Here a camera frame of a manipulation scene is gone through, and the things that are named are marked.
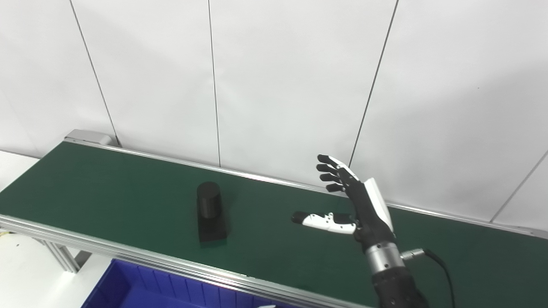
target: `wall panel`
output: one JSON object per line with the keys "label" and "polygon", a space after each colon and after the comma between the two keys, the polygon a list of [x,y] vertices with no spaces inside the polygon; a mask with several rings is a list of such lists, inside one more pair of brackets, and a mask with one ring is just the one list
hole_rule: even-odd
{"label": "wall panel", "polygon": [[73,3],[122,146],[218,164],[207,1]]}
{"label": "wall panel", "polygon": [[113,136],[69,1],[0,2],[0,68],[40,156],[75,128]]}
{"label": "wall panel", "polygon": [[489,220],[548,146],[548,3],[401,0],[352,169]]}
{"label": "wall panel", "polygon": [[395,1],[211,0],[223,167],[322,185],[348,160]]}

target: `black cable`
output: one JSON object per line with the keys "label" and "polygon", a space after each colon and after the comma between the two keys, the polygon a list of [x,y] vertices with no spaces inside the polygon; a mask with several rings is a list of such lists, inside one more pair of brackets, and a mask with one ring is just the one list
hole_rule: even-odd
{"label": "black cable", "polygon": [[438,257],[435,253],[433,253],[429,249],[424,249],[424,254],[428,256],[430,259],[434,260],[436,263],[438,263],[443,268],[443,271],[446,273],[447,282],[449,283],[449,290],[451,292],[451,304],[452,304],[452,307],[455,308],[456,307],[455,293],[453,291],[453,283],[451,282],[451,277],[449,276],[449,270],[447,269],[447,265],[445,264],[445,262],[443,262],[443,260],[440,257]]}

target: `panel seam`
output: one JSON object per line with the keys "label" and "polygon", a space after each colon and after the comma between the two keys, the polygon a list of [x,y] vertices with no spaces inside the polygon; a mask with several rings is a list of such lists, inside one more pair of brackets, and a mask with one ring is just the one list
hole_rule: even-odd
{"label": "panel seam", "polygon": [[514,191],[510,194],[510,196],[508,197],[508,199],[506,199],[506,201],[502,204],[502,206],[499,208],[499,210],[496,211],[495,215],[493,215],[493,218],[491,218],[489,220],[490,223],[494,222],[495,219],[497,219],[497,217],[503,212],[503,210],[506,208],[506,206],[508,206],[508,204],[510,203],[510,201],[514,198],[514,196],[517,194],[517,192],[521,189],[521,187],[523,187],[523,185],[525,184],[525,182],[527,182],[527,180],[531,177],[531,175],[533,175],[533,173],[535,172],[535,170],[538,168],[538,166],[540,166],[540,164],[543,162],[543,160],[546,158],[546,156],[548,156],[548,150],[546,150],[546,152],[544,152],[544,154],[542,155],[542,157],[539,159],[539,161],[535,164],[535,166],[533,166],[533,169],[531,169],[529,171],[529,173],[525,176],[525,178],[520,182],[519,185],[517,185],[516,189],[514,189]]}
{"label": "panel seam", "polygon": [[369,102],[371,101],[371,95],[373,93],[373,88],[375,87],[375,81],[376,81],[377,75],[379,74],[380,64],[383,60],[384,50],[386,48],[386,42],[388,42],[388,36],[390,35],[390,30],[392,29],[392,23],[394,22],[394,16],[396,16],[396,10],[398,8],[398,3],[399,3],[399,0],[396,0],[396,4],[394,5],[394,11],[392,12],[392,17],[390,18],[390,23],[388,25],[388,31],[386,31],[386,37],[384,39],[383,49],[380,52],[379,62],[377,63],[377,67],[376,67],[376,70],[375,70],[375,76],[373,77],[373,82],[371,83],[371,88],[369,90],[369,95],[367,96],[366,107],[363,110],[362,121],[359,124],[358,134],[356,136],[356,142],[354,142],[354,147],[352,149],[352,154],[350,155],[350,161],[348,162],[349,167],[352,164],[352,160],[354,159],[354,154],[356,152],[356,146],[358,145],[359,135],[362,131],[363,122],[366,118],[367,108],[369,107]]}
{"label": "panel seam", "polygon": [[106,104],[105,95],[103,94],[101,83],[99,82],[99,78],[97,77],[97,72],[95,70],[95,65],[93,65],[92,56],[89,53],[88,45],[85,42],[84,33],[82,32],[82,27],[80,27],[80,21],[78,20],[78,16],[76,15],[76,10],[74,9],[74,4],[72,3],[72,0],[68,0],[70,2],[70,6],[72,9],[72,13],[74,14],[74,19],[76,20],[76,25],[78,26],[78,31],[80,32],[80,36],[82,37],[82,42],[84,43],[85,52],[88,55],[89,63],[91,64],[93,76],[95,76],[95,81],[97,82],[97,86],[99,87],[99,93],[101,94],[101,98],[103,100],[103,104],[105,105],[106,113],[109,117],[110,125],[112,126],[112,131],[114,132],[114,137],[116,138],[116,141],[118,142],[118,145],[122,147],[122,143],[120,142],[120,139],[118,138],[118,134],[116,132],[116,128],[114,127],[114,122],[112,121],[112,116],[110,114],[109,107]]}
{"label": "panel seam", "polygon": [[215,57],[213,55],[213,27],[211,23],[211,4],[207,1],[207,9],[209,15],[209,39],[211,43],[211,65],[213,71],[213,97],[215,99],[215,121],[217,125],[217,155],[219,156],[219,167],[221,167],[221,141],[219,139],[219,113],[217,109],[217,83],[215,80]]}

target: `metal leg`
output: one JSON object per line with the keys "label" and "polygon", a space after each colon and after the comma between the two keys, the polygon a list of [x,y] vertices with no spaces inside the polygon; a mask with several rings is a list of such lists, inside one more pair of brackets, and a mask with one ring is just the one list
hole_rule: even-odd
{"label": "metal leg", "polygon": [[63,270],[70,273],[77,273],[91,255],[91,253],[81,251],[74,258],[66,246],[45,241],[43,239],[36,240],[48,248]]}

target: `black fingertip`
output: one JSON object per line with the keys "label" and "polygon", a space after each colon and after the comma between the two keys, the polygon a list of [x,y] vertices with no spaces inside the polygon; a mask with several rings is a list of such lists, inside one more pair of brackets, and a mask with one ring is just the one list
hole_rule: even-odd
{"label": "black fingertip", "polygon": [[310,214],[305,212],[295,212],[291,217],[291,221],[296,224],[302,225],[302,222],[305,220],[306,217],[308,217],[308,215]]}
{"label": "black fingertip", "polygon": [[331,164],[331,159],[329,159],[329,155],[318,154],[318,160],[319,162],[324,164]]}
{"label": "black fingertip", "polygon": [[319,176],[319,179],[324,182],[331,182],[331,181],[340,182],[339,177],[331,173],[323,173]]}
{"label": "black fingertip", "polygon": [[335,191],[343,191],[343,186],[340,184],[329,184],[326,186],[327,191],[329,192],[335,192]]}
{"label": "black fingertip", "polygon": [[318,170],[319,172],[330,172],[332,174],[337,173],[337,170],[328,164],[317,164],[316,170]]}

